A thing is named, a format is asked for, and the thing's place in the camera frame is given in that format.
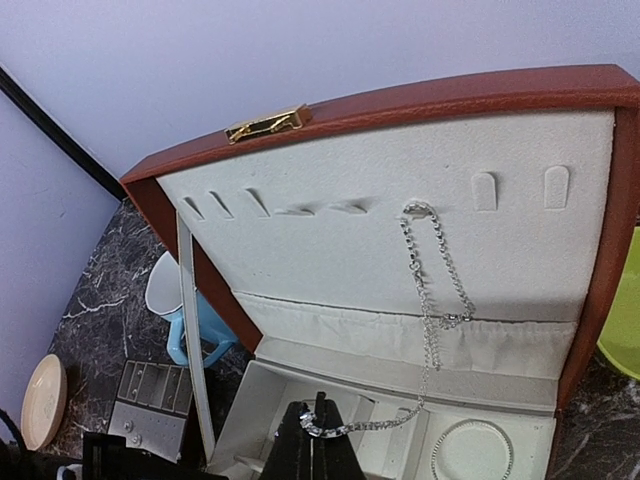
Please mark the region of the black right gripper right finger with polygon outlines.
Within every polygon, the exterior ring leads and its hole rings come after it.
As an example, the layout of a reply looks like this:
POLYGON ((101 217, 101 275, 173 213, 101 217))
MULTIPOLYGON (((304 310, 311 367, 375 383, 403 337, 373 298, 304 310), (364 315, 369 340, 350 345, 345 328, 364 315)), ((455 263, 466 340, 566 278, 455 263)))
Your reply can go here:
MULTIPOLYGON (((323 430, 337 428, 343 424, 335 402, 327 399, 324 392, 316 395, 314 414, 314 425, 323 430)), ((313 478, 324 480, 365 478, 347 435, 313 441, 313 478)))

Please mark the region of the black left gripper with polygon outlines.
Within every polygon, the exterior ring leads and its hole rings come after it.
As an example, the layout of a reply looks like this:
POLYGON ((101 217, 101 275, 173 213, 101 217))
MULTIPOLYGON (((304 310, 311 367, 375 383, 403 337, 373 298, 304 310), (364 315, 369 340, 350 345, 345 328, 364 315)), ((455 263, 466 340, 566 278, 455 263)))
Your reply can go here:
POLYGON ((40 454, 26 441, 6 411, 1 422, 13 440, 1 443, 3 479, 198 479, 200 472, 145 450, 129 448, 120 436, 86 433, 82 458, 40 454))

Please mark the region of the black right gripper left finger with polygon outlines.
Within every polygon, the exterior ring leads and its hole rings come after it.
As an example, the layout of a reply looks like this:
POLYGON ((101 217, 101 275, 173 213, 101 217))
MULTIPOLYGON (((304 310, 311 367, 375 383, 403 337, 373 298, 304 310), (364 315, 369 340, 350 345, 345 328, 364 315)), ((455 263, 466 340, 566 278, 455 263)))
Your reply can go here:
POLYGON ((308 413, 304 402, 291 402, 277 429, 273 447, 260 480, 310 480, 311 437, 300 425, 300 416, 308 413))

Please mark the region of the brown jewelry tray insert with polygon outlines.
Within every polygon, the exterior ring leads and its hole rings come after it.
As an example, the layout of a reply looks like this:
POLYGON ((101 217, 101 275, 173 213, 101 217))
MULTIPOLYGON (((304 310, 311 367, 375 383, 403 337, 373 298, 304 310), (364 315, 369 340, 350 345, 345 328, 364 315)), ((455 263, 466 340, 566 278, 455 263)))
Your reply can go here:
POLYGON ((128 360, 116 391, 108 433, 123 437, 128 447, 177 463, 191 401, 188 369, 128 360))

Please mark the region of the brown jewelry box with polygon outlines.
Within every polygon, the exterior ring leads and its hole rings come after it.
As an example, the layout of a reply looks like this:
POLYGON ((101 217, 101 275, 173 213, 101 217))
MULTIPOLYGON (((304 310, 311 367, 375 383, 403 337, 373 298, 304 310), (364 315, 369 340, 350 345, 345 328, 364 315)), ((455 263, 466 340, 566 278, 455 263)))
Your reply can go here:
POLYGON ((475 74, 244 121, 122 180, 179 266, 207 470, 291 402, 364 479, 545 479, 638 210, 639 83, 475 74), (343 424, 314 425, 316 395, 343 424))

